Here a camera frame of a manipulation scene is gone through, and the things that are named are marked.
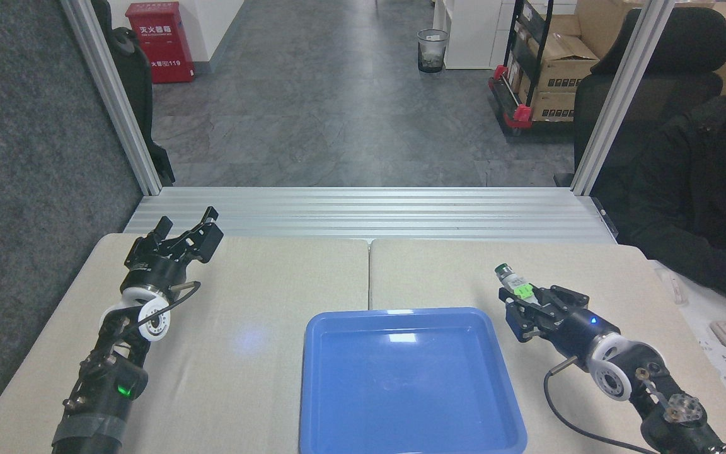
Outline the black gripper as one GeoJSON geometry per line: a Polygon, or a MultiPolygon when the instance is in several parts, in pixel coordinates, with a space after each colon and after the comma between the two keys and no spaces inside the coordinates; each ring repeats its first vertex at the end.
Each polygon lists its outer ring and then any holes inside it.
{"type": "Polygon", "coordinates": [[[533,286],[533,293],[538,303],[522,301],[507,288],[498,291],[498,298],[506,305],[506,322],[521,343],[540,336],[552,342],[565,358],[575,356],[577,367],[587,370],[596,338],[621,332],[616,325],[587,309],[590,297],[585,294],[556,285],[533,286]],[[545,317],[541,321],[542,315],[564,316],[553,321],[545,317]]]}
{"type": "Polygon", "coordinates": [[[198,260],[206,264],[224,238],[224,233],[216,223],[218,217],[218,211],[209,206],[196,227],[185,231],[170,243],[167,236],[173,222],[167,216],[162,216],[156,227],[146,236],[136,238],[130,248],[125,259],[129,273],[124,279],[124,290],[154,288],[166,298],[178,298],[180,291],[171,288],[185,282],[185,269],[189,264],[186,261],[198,260]]]}

